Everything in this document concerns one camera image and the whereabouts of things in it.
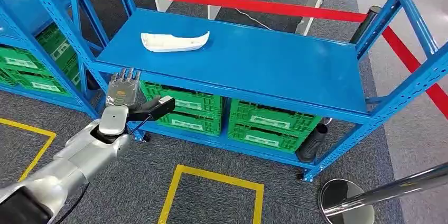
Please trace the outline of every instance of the blue metal shelf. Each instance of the blue metal shelf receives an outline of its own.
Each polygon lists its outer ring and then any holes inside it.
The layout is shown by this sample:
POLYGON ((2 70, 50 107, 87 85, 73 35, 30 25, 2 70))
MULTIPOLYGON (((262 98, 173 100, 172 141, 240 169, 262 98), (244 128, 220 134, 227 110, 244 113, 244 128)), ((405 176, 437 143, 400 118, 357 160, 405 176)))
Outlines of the blue metal shelf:
POLYGON ((70 109, 75 109, 79 111, 84 111, 84 108, 79 106, 78 102, 73 97, 67 97, 57 94, 50 94, 46 92, 40 91, 32 91, 26 88, 23 88, 20 85, 16 86, 8 86, 0 83, 0 90, 11 92, 13 94, 26 96, 29 98, 37 99, 40 101, 49 102, 51 104, 56 104, 59 106, 67 107, 70 109))
MULTIPOLYGON (((41 33, 53 19, 50 17, 46 9, 42 6, 39 0, 3 0, 8 7, 21 19, 26 26, 26 30, 33 35, 41 33)), ((64 7, 70 4, 70 0, 61 0, 64 7)), ((0 18, 0 36, 8 36, 10 38, 18 38, 9 24, 0 18)), ((2 40, 2 44, 17 47, 16 43, 8 43, 8 39, 2 40)))
MULTIPOLYGON (((107 91, 107 83, 101 72, 114 73, 122 67, 134 67, 143 71, 142 80, 356 123, 312 164, 299 162, 293 154, 227 139, 225 125, 219 137, 155 123, 143 126, 149 132, 303 167, 306 181, 312 181, 323 169, 443 78, 448 70, 448 43, 440 48, 431 43, 432 37, 412 0, 388 0, 356 44, 159 13, 136 8, 133 0, 122 0, 129 19, 109 42, 89 0, 72 1, 79 1, 83 6, 105 46, 98 59, 79 31, 78 10, 74 10, 76 17, 73 22, 60 0, 40 0, 103 91, 107 91), (369 48, 402 8, 402 3, 419 41, 431 56, 388 96, 377 99, 376 107, 367 112, 358 62, 367 55, 369 48), (200 50, 190 52, 152 53, 143 47, 140 40, 141 32, 188 37, 206 31, 211 33, 209 42, 200 50)), ((70 89, 79 105, 95 117, 97 114, 85 97, 62 76, 34 38, 21 31, 26 29, 25 26, 20 26, 12 12, 3 11, 17 26, 16 32, 21 32, 20 36, 29 42, 33 54, 37 53, 36 57, 44 60, 64 87, 70 89)))
MULTIPOLYGON (((367 114, 353 44, 138 8, 97 62, 115 65, 114 71, 125 66, 166 76, 154 81, 167 85, 178 86, 172 79, 183 79, 179 87, 248 101, 269 102, 253 95, 289 100, 297 105, 272 106, 355 123, 363 123, 359 114, 367 114), (140 40, 142 32, 191 37, 207 31, 208 43, 189 52, 151 52, 140 40), (343 110, 343 117, 325 112, 329 109, 343 110)), ((96 67, 108 70, 100 63, 96 67)))
POLYGON ((247 154, 255 157, 260 157, 276 162, 282 162, 291 164, 294 166, 303 167, 306 169, 312 169, 315 167, 312 163, 304 163, 297 159, 295 154, 285 153, 274 149, 255 146, 244 142, 234 141, 227 137, 227 125, 222 126, 222 132, 219 137, 208 136, 205 134, 189 132, 187 130, 176 129, 159 125, 155 122, 146 122, 142 127, 142 130, 147 132, 166 135, 169 137, 180 138, 186 141, 191 141, 207 146, 218 147, 233 152, 247 154))

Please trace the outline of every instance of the white power cord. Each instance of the white power cord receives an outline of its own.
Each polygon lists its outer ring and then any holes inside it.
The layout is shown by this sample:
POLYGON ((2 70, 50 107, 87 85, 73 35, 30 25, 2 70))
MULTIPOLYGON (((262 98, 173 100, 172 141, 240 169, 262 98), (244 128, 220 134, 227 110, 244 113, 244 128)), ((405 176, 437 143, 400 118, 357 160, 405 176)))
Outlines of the white power cord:
POLYGON ((332 117, 329 117, 329 120, 328 120, 328 122, 325 122, 325 120, 326 120, 327 118, 326 117, 324 117, 323 118, 323 121, 324 121, 324 125, 328 125, 329 123, 331 123, 331 121, 333 120, 333 118, 332 117))
POLYGON ((245 15, 245 16, 247 16, 247 17, 249 17, 249 19, 251 19, 252 21, 254 21, 254 22, 256 22, 256 23, 258 23, 258 24, 260 24, 261 26, 263 26, 263 27, 265 27, 265 28, 267 28, 268 30, 273 30, 273 29, 271 29, 270 27, 268 27, 268 26, 266 26, 265 24, 263 24, 263 23, 261 23, 261 22, 259 22, 257 19, 254 19, 254 18, 252 18, 252 17, 250 17, 250 15, 248 15, 248 14, 246 14, 246 13, 243 13, 243 12, 241 12, 240 10, 238 10, 238 9, 235 9, 235 10, 237 10, 240 14, 243 14, 243 15, 245 15))

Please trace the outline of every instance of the black cable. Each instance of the black cable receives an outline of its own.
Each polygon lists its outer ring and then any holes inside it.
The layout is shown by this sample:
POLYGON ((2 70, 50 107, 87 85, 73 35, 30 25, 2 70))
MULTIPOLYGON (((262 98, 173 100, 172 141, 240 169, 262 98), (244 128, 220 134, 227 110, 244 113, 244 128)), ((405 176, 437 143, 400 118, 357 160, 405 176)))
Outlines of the black cable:
POLYGON ((132 134, 136 130, 138 130, 148 119, 152 118, 153 116, 149 115, 145 120, 143 120, 140 124, 138 124, 134 129, 132 129, 128 134, 132 134))
POLYGON ((63 222, 67 216, 69 214, 71 214, 71 212, 75 209, 75 207, 79 204, 79 202, 81 201, 82 197, 84 197, 84 194, 86 194, 87 188, 89 188, 90 183, 88 183, 86 185, 86 187, 84 187, 84 189, 81 192, 81 195, 79 196, 79 198, 76 200, 76 202, 71 206, 71 208, 58 220, 56 221, 54 224, 60 224, 61 222, 63 222))

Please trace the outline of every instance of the red barrier tape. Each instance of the red barrier tape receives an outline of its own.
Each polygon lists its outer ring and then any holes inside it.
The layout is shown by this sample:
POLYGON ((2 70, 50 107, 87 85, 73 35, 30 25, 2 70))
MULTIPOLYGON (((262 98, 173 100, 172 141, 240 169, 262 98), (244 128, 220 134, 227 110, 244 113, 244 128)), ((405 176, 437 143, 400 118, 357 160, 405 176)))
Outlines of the red barrier tape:
MULTIPOLYGON (((238 8, 242 10, 250 10, 272 14, 315 17, 327 20, 348 21, 348 22, 362 22, 366 17, 365 14, 361 13, 330 10, 325 8, 314 8, 300 5, 254 1, 254 0, 172 0, 172 1, 180 1, 200 5, 214 5, 229 8, 238 8)), ((390 27, 387 27, 382 33, 382 35, 411 73, 414 72, 421 65, 390 27)), ((426 91, 426 93, 430 96, 432 101, 436 104, 436 106, 446 117, 446 119, 448 119, 448 96, 442 90, 442 88, 438 84, 435 84, 431 86, 426 91)))
MULTIPOLYGON (((404 45, 400 38, 398 38, 397 34, 395 34, 390 26, 387 26, 382 35, 411 73, 420 67, 420 62, 404 45)), ((438 84, 434 84, 427 89, 426 93, 430 96, 440 112, 442 112, 446 119, 448 119, 448 95, 443 89, 438 84)))
POLYGON ((264 12, 271 14, 282 14, 290 16, 315 17, 327 20, 362 22, 366 14, 330 10, 324 8, 314 8, 301 5, 290 5, 282 3, 272 3, 254 0, 172 0, 200 5, 213 5, 242 10, 264 12))

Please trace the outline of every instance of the blue shelf top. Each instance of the blue shelf top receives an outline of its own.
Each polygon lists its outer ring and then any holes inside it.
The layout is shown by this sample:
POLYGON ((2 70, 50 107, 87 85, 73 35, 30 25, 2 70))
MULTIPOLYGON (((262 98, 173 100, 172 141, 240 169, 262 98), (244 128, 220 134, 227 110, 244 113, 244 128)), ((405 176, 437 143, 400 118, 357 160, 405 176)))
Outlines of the blue shelf top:
MULTIPOLYGON (((50 15, 39 0, 4 0, 4 2, 34 35, 39 34, 52 22, 50 15)), ((62 0, 62 3, 69 5, 70 0, 62 0)), ((16 38, 17 34, 8 26, 9 24, 0 18, 0 35, 16 38)))
POLYGON ((139 8, 97 61, 217 88, 366 112, 357 54, 348 43, 139 8), (155 53, 140 39, 142 32, 194 37, 207 31, 209 41, 196 51, 155 53))

